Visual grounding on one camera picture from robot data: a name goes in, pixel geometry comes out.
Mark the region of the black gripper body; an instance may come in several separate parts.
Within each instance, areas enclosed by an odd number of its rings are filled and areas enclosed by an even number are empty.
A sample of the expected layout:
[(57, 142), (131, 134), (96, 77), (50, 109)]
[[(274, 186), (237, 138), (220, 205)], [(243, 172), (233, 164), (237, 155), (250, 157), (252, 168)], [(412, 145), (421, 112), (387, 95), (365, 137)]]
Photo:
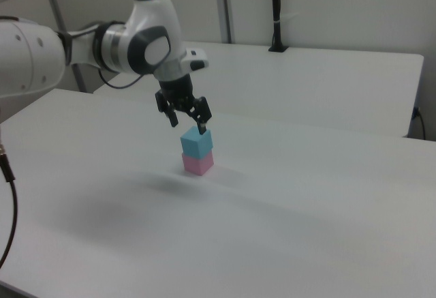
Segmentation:
[(193, 84), (189, 74), (170, 81), (158, 81), (160, 90), (157, 92), (158, 111), (163, 113), (169, 105), (181, 112), (190, 113), (193, 108)]

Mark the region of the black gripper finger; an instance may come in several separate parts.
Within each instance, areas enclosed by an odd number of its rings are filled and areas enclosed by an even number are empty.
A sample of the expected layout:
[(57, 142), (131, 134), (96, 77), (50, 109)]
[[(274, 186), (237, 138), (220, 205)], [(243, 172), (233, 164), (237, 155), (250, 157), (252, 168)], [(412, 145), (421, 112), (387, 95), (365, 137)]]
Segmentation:
[(205, 97), (194, 98), (187, 114), (196, 122), (199, 133), (205, 133), (206, 124), (212, 117), (207, 99)]
[(173, 105), (169, 103), (163, 93), (161, 91), (158, 91), (155, 94), (155, 99), (157, 103), (157, 108), (160, 113), (163, 113), (170, 121), (170, 125), (175, 128), (178, 125), (178, 118), (176, 116), (176, 113), (174, 111)]

